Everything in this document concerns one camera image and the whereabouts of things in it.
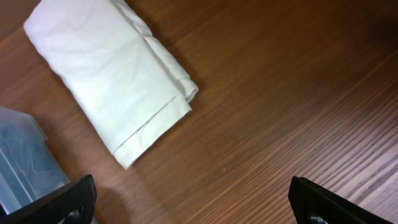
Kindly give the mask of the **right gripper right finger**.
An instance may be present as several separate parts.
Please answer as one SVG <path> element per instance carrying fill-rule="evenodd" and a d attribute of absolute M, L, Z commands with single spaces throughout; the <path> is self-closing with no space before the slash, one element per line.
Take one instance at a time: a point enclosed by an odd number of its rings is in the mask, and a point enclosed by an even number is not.
<path fill-rule="evenodd" d="M 304 177 L 292 177 L 288 199 L 298 224 L 392 224 Z"/>

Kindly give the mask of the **blue denim jeans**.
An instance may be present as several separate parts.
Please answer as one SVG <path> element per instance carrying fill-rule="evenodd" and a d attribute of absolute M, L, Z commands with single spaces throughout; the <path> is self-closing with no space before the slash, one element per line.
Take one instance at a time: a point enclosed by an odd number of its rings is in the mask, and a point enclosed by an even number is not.
<path fill-rule="evenodd" d="M 1 124 L 1 206 L 6 213 L 42 198 L 69 183 L 32 126 Z"/>

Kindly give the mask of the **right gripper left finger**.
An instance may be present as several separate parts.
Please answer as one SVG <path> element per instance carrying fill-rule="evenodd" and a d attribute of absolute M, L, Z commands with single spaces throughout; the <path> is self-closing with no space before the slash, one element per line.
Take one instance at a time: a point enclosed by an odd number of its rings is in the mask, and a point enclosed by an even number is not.
<path fill-rule="evenodd" d="M 27 206 L 1 217 L 3 224 L 90 224 L 97 192 L 88 174 L 47 194 Z"/>

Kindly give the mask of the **cream white cloth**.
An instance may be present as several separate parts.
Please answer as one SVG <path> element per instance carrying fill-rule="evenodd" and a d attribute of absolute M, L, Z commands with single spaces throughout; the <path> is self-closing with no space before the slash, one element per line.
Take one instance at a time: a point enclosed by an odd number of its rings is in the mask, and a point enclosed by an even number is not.
<path fill-rule="evenodd" d="M 197 85 L 124 1 L 44 0 L 24 30 L 125 169 L 191 110 Z"/>

